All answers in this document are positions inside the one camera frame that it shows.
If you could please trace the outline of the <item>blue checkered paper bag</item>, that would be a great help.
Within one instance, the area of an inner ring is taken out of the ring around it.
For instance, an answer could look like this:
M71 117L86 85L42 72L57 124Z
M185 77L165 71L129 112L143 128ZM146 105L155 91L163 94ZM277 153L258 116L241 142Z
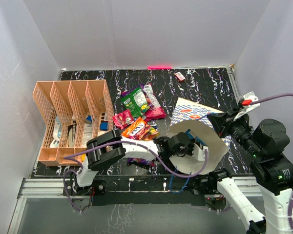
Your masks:
M197 161L193 156L189 155L184 157L171 156L169 159L178 171L193 175L202 170L200 174L205 175L216 169L223 156L229 151L231 143L230 136L225 138L218 137L207 118L210 114L220 113L222 112L211 107L178 98L167 136L172 137L191 129L209 148L205 161Z

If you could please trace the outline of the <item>pink chips bag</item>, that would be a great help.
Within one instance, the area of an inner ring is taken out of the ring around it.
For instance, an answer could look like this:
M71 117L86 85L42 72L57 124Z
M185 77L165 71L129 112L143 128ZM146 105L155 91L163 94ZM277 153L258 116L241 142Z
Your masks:
M165 118L167 115L157 100L150 83L144 85L143 92L145 93L148 105L151 105L145 113L145 121L148 122L154 119Z

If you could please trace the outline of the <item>orange snack packet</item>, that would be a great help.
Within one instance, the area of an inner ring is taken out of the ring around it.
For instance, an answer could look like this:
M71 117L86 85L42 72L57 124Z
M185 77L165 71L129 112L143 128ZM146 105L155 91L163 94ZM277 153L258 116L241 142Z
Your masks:
M151 141L159 136L159 132L153 126L145 122L141 117L137 118L121 135L128 139Z

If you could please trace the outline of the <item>green snack packet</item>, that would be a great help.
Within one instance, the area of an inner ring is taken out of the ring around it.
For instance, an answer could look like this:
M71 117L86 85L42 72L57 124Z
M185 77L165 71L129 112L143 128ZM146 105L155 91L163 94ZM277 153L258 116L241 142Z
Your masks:
M130 111L134 119L138 117L146 119L147 111L153 108L153 104L147 98L141 87L136 87L126 96L122 97L121 102L126 110Z

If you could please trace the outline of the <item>red snack packet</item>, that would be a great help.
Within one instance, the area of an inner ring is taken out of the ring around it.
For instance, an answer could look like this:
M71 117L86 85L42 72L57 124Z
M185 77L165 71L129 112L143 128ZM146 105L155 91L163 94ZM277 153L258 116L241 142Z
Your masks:
M130 110L125 110L122 113L113 116L113 122L119 129L124 129L134 122Z

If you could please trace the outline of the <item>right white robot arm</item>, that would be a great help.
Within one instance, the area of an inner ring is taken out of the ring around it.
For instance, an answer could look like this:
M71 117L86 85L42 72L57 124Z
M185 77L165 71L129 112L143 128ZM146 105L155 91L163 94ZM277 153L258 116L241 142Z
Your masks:
M262 193L265 212L259 212L225 169L210 173L208 188L221 193L236 211L248 234L293 234L293 164L283 150L290 139L275 119L262 120L256 129L249 116L237 111L208 115L220 138L231 136L252 156L251 171Z

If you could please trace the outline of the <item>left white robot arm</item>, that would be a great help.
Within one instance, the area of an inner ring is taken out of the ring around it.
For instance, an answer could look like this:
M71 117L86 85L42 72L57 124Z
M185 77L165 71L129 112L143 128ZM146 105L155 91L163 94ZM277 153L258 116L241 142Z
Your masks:
M151 141L141 141L123 137L119 131L109 131L87 143L85 151L66 156L65 159L75 160L85 155L80 169L76 172L72 185L73 191L87 194L98 172L109 168L122 158L136 158L146 161L159 161L169 172L171 167L167 161L176 156L197 157L200 144L186 133L178 133L172 137L160 137Z

